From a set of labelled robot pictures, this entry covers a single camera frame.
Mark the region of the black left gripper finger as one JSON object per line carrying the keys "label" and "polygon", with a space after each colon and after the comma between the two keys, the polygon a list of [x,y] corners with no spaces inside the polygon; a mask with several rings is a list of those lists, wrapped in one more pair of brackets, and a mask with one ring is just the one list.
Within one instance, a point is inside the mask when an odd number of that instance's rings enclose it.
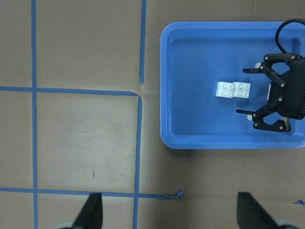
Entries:
{"label": "black left gripper finger", "polygon": [[268,115],[271,115],[276,112],[276,108],[280,106],[283,103],[284,99],[283,97],[277,97],[271,101],[269,101],[266,105],[262,106],[260,109],[257,111],[247,111],[247,110],[240,110],[237,109],[236,112],[238,114],[245,114],[245,115],[250,115],[253,119],[258,119],[258,118],[265,118]]}
{"label": "black left gripper finger", "polygon": [[281,75],[272,69],[272,64],[262,62],[258,68],[245,68],[243,73],[247,74],[265,74],[279,88],[285,88],[285,81],[281,79]]}

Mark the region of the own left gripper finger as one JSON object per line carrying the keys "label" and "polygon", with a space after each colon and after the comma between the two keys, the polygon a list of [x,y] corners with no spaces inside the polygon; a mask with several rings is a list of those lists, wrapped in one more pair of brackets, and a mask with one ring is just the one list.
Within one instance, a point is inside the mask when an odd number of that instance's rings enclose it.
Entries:
{"label": "own left gripper finger", "polygon": [[101,229],[103,224],[102,195],[92,193],[88,196],[72,229]]}
{"label": "own left gripper finger", "polygon": [[240,229],[277,229],[278,224],[249,192],[238,192],[237,224]]}

